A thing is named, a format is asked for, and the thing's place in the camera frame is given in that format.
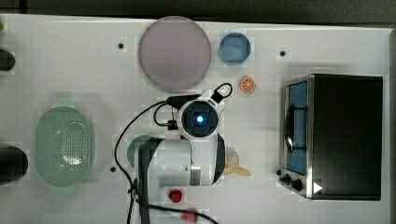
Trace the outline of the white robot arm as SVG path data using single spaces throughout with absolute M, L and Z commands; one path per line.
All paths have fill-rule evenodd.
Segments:
M 225 142 L 219 117 L 225 96 L 218 90 L 172 96 L 165 100 L 177 110 L 171 128 L 179 139 L 149 137 L 134 153 L 139 204 L 138 224 L 187 224 L 161 199 L 164 187 L 211 186 L 225 168 Z

